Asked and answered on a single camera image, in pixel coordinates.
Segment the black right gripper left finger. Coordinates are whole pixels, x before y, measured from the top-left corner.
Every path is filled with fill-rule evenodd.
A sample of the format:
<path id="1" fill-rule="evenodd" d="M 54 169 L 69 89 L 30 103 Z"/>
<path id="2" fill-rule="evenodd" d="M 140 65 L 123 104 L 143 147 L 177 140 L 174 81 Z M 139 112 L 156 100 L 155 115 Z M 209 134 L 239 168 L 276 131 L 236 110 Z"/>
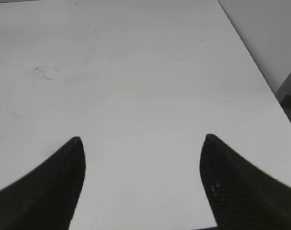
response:
<path id="1" fill-rule="evenodd" d="M 0 230 L 68 230 L 85 180 L 85 152 L 73 137 L 0 190 Z"/>

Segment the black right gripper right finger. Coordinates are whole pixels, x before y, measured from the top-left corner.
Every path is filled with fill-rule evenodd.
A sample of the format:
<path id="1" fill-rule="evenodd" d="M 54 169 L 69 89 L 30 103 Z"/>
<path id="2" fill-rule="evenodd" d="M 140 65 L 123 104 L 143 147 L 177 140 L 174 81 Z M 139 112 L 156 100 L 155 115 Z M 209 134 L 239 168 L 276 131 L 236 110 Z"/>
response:
<path id="1" fill-rule="evenodd" d="M 200 155 L 201 182 L 216 230 L 291 230 L 291 187 L 271 177 L 214 134 Z"/>

